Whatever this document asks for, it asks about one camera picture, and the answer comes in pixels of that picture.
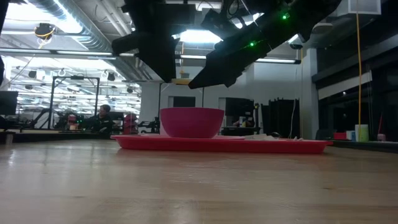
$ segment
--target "yellow cable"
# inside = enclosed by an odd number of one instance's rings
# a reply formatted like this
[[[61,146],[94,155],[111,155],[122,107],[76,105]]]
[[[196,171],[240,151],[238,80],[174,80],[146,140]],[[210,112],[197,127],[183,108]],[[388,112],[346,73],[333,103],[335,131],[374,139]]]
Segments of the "yellow cable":
[[[361,97],[362,97],[362,58],[361,58],[361,34],[359,33],[359,0],[356,0],[356,33],[358,39],[358,64],[359,64],[359,106],[358,106],[358,139],[361,139]]]
[[[54,31],[55,31],[55,27],[54,27],[54,29],[52,29],[49,33],[39,35],[39,34],[36,34],[36,27],[35,27],[35,29],[34,29],[34,32],[35,32],[36,37],[45,37],[45,36],[48,36],[48,35],[54,33]]]

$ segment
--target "red object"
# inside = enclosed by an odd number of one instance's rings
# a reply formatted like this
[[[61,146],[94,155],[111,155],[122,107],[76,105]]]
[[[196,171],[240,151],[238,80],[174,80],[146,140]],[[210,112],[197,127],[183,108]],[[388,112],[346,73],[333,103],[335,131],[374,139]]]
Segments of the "red object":
[[[188,139],[164,136],[111,136],[123,149],[195,152],[250,152],[319,154],[328,141],[251,141],[237,139]]]
[[[211,108],[164,108],[160,120],[174,138],[212,138],[219,131],[224,111]]]
[[[124,117],[123,134],[137,134],[138,133],[138,130],[136,127],[136,124],[137,124],[136,120],[137,120],[137,115],[134,113],[131,113]]]
[[[68,116],[68,124],[74,124],[76,121],[76,116],[75,115],[69,115]]]
[[[335,140],[347,140],[347,133],[334,133],[333,138]]]
[[[171,138],[170,136],[167,135],[162,135],[162,134],[140,134],[140,136],[144,137],[153,137],[153,138]],[[244,136],[214,136],[212,139],[228,139],[228,140],[245,140]]]

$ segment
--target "ventilation duct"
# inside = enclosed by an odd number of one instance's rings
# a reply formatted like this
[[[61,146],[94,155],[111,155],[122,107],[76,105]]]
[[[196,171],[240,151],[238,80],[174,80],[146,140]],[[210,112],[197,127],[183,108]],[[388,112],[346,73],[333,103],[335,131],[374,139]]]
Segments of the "ventilation duct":
[[[81,34],[82,37],[74,37],[74,39],[88,50],[112,52],[109,40],[72,0],[29,0],[29,2],[38,9],[53,15],[60,21],[81,26],[81,32],[79,34]],[[146,76],[142,75],[143,71],[132,66],[134,65],[134,60],[134,58],[117,58],[110,63],[115,66],[120,74],[127,80],[142,80],[143,77]]]

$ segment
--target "computer monitor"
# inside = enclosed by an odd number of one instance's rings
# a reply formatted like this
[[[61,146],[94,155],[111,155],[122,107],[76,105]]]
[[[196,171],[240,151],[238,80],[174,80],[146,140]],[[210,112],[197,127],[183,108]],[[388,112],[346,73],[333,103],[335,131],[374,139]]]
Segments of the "computer monitor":
[[[16,114],[17,97],[17,91],[0,91],[0,115]]]

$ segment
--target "red tray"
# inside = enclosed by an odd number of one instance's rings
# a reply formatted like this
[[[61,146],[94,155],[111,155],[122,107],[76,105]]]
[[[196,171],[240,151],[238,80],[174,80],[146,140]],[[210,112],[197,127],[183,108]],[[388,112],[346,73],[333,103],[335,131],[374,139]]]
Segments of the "red tray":
[[[188,139],[167,136],[111,136],[123,149],[196,152],[259,152],[319,154],[328,141],[253,141],[242,139]]]

